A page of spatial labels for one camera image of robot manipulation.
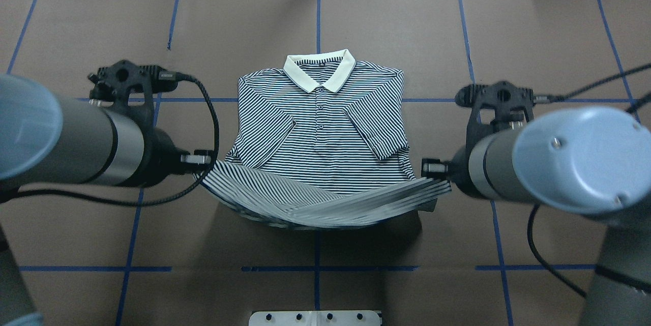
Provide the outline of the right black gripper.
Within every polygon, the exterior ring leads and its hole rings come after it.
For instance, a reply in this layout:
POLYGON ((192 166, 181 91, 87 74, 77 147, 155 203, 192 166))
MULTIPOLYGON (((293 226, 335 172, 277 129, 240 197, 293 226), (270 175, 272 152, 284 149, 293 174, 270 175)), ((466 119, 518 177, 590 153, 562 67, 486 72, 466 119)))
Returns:
POLYGON ((476 198, 476 187, 470 178, 465 147, 461 147, 451 161, 423 158, 422 177, 449 179, 463 194, 476 198))

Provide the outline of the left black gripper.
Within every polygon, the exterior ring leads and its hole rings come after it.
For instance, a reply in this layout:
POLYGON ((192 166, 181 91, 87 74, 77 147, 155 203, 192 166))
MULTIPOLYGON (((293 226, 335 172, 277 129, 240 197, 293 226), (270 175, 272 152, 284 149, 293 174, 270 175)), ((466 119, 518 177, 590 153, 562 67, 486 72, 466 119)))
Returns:
POLYGON ((153 187, 169 175, 185 175, 187 170, 208 170, 214 163, 214 150, 194 150, 177 147, 170 136, 154 129, 153 154, 148 165, 148 187, 153 187))

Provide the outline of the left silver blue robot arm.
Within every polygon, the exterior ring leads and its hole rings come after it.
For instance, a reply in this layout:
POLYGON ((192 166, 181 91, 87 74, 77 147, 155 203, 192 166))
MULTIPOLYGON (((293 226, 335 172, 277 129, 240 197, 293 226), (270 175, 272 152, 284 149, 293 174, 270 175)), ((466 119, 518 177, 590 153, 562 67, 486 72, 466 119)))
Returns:
POLYGON ((41 83, 2 74, 2 202, 31 196, 64 196, 102 204, 139 207, 139 202, 97 198, 61 189, 24 191, 33 183, 146 188, 168 175, 198 174, 190 187, 154 204, 193 191, 214 167, 217 152, 179 149, 154 127, 154 94, 179 81, 202 92, 214 124, 219 125, 204 86, 186 74, 163 73, 163 80, 126 69, 103 79, 91 74, 95 87, 88 102, 54 94, 41 83))

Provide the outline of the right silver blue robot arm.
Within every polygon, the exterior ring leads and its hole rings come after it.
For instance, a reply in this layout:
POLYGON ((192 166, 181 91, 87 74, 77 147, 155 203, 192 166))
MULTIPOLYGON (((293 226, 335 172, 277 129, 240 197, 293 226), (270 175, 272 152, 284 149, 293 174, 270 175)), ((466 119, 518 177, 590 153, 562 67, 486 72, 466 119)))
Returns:
POLYGON ((611 107, 556 110, 482 133, 425 177, 468 196, 547 206, 605 224, 580 325, 649 325, 649 130, 611 107))

